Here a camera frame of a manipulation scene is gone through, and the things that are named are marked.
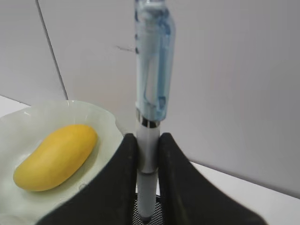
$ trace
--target pen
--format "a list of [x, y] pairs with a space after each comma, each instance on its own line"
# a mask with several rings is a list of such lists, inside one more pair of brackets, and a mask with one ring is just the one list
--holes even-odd
[[157, 144], [167, 112], [175, 39], [175, 25], [164, 0], [135, 0], [135, 31], [137, 206], [142, 222], [148, 224], [155, 210]]

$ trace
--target transparent blue pen cap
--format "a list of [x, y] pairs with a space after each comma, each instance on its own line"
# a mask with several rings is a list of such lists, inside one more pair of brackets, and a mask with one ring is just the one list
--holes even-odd
[[137, 101], [151, 121], [166, 117], [175, 40], [175, 25], [164, 0], [135, 2]]

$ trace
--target plate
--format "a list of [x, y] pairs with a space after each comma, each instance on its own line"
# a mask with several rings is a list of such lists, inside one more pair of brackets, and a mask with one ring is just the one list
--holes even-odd
[[[92, 126], [98, 142], [84, 164], [56, 188], [29, 192], [13, 181], [16, 167], [58, 128]], [[123, 139], [113, 114], [81, 101], [50, 101], [0, 118], [0, 225], [34, 224], [88, 184]]]

